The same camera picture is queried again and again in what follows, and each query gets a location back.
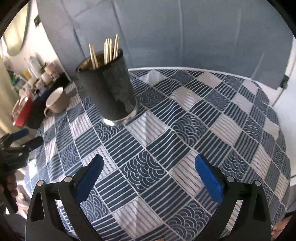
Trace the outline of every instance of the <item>mug handle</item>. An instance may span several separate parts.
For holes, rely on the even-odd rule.
[[[47,112],[48,110],[49,110],[48,107],[46,107],[46,108],[44,109],[44,115],[45,115],[47,118],[50,118],[50,117],[54,116],[54,115],[47,115],[46,112]]]

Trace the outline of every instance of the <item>patterned tablecloth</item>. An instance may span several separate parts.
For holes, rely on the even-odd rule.
[[[190,68],[129,73],[140,108],[126,125],[105,125],[78,80],[66,88],[72,96],[67,111],[38,130],[44,145],[30,154],[29,193],[38,180],[61,181],[99,153],[104,169],[81,208],[104,240],[192,240],[217,208],[194,168],[195,156],[203,153],[225,175],[260,180],[272,224],[283,216],[289,158],[276,113],[258,84]]]

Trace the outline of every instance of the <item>round table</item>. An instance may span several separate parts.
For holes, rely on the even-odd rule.
[[[80,206],[104,240],[192,240],[217,208],[195,171],[202,153],[237,181],[259,180],[271,224],[285,213],[290,164],[279,121],[250,79],[192,68],[131,69],[137,116],[107,126],[83,84],[72,82],[66,111],[44,120],[44,145],[30,153],[25,187],[59,182],[100,154],[104,169]],[[237,201],[223,232],[232,229]],[[73,231],[61,202],[66,230]]]

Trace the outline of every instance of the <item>person's skin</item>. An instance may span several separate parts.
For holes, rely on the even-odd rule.
[[[274,225],[273,230],[271,232],[271,237],[276,239],[280,233],[283,231],[285,226],[288,224],[292,216],[284,218],[283,220],[279,221],[276,225]]]
[[[17,196],[17,179],[15,174],[11,174],[10,176],[8,176],[6,178],[6,182],[7,182],[7,189],[10,191],[11,196],[12,197],[16,197]],[[0,184],[0,193],[4,192],[4,188],[3,186]]]

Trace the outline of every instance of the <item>table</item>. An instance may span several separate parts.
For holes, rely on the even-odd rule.
[[[192,240],[217,208],[194,168],[195,156],[203,153],[225,175],[262,183],[272,225],[284,215],[289,158],[277,115],[257,83],[192,68],[129,74],[140,108],[126,125],[105,125],[78,80],[66,88],[69,107],[38,130],[44,145],[30,153],[29,193],[38,180],[61,181],[100,154],[104,169],[80,206],[104,240]]]

